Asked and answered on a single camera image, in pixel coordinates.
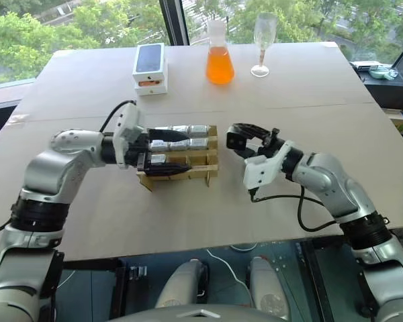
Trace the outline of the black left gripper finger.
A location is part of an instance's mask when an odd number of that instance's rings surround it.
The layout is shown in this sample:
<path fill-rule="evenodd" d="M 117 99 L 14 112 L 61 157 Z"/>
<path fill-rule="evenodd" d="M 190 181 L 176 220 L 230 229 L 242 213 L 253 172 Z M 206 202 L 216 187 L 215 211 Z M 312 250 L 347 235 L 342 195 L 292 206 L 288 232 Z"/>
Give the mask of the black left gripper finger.
<path fill-rule="evenodd" d="M 170 129 L 148 129 L 148 137 L 150 141 L 161 140 L 164 142 L 180 142 L 189 139 L 187 134 Z"/>
<path fill-rule="evenodd" d="M 191 166 L 187 164 L 165 163 L 150 164 L 144 168 L 143 172 L 149 177 L 173 176 L 191 170 Z"/>

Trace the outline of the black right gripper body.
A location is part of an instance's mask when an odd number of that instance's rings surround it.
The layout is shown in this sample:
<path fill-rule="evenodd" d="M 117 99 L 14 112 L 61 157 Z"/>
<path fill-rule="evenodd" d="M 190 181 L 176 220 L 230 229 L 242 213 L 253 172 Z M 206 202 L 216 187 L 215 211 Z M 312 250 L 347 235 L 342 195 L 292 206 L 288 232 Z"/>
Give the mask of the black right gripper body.
<path fill-rule="evenodd" d="M 273 128 L 271 132 L 263 138 L 261 147 L 257 150 L 258 156 L 272 158 L 284 145 L 285 141 L 278 137 L 280 130 Z"/>

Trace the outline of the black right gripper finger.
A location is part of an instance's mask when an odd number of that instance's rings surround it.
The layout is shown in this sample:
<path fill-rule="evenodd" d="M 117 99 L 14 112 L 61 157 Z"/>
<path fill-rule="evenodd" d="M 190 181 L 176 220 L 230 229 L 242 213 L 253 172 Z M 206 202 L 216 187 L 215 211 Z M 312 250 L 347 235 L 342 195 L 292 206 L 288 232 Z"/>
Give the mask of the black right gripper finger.
<path fill-rule="evenodd" d="M 257 156 L 257 151 L 253 150 L 252 148 L 248 148 L 248 147 L 246 147 L 243 150 L 234 150 L 234 153 L 243 159 L 252 158 L 254 156 Z"/>
<path fill-rule="evenodd" d="M 264 141 L 271 136 L 271 132 L 249 123 L 234 123 L 226 134 L 226 147 L 231 150 L 244 150 L 248 140 L 254 138 Z"/>

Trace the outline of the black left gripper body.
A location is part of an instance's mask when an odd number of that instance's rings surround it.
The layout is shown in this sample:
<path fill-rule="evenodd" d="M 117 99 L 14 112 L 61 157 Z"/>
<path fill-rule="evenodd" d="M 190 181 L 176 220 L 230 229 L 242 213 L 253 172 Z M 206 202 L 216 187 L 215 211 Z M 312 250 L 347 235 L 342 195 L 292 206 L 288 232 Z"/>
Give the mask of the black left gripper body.
<path fill-rule="evenodd" d="M 149 133 L 140 134 L 134 143 L 128 145 L 126 152 L 126 165 L 136 168 L 137 171 L 144 172 L 150 175 L 152 152 L 149 148 L 150 136 Z"/>

